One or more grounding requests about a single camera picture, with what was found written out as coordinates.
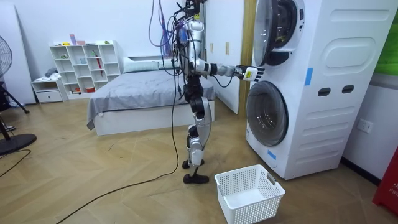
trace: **fan base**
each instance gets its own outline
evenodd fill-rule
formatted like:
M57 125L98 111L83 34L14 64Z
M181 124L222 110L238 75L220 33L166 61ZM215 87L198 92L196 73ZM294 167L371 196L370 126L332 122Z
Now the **fan base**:
M10 136L10 140L0 140L0 156L18 151L31 145L37 139L34 134L18 134Z

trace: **plastic basket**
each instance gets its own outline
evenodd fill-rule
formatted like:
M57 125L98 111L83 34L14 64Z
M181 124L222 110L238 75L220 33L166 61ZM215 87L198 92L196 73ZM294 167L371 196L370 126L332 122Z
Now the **plastic basket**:
M228 224L256 223L276 215L285 190L262 165L215 175Z

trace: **blue tape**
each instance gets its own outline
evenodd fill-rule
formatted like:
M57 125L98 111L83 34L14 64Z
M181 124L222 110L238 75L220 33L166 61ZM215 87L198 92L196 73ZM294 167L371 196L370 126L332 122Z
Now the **blue tape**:
M270 150L268 150L268 155L270 155L273 159L276 160L276 156Z
M311 84L312 73L313 73L313 68L308 68L307 69L307 76L305 77L304 85L310 85Z

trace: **humanoid robot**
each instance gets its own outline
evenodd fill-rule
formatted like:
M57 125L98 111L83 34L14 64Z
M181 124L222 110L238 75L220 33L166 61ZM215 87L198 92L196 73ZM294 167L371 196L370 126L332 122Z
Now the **humanoid robot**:
M193 9L182 8L188 13L199 13L200 2L193 1L190 6ZM192 16L177 24L177 41L174 43L174 52L183 54L182 62L185 65L183 74L186 84L184 85L184 97L190 104L195 124L188 127L187 136L187 160L183 162L183 169L190 169L185 175L183 182L186 184L204 184L209 181L208 176L197 174L198 168L204 164L203 153L211 129L211 111L208 99L203 97L203 88L200 84L200 77L207 75L221 75L226 77L238 77L247 81L253 81L264 74L263 68L250 66L229 66L218 63L208 63L200 58L203 33L205 26L202 22L196 21Z

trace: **wooden door frame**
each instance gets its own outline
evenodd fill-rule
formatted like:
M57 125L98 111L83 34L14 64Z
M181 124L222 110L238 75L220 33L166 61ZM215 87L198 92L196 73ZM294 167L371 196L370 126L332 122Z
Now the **wooden door frame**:
M256 18L256 0L244 0L243 38L241 65L252 65L254 20ZM250 90L250 82L239 82L239 118L246 119L246 100Z

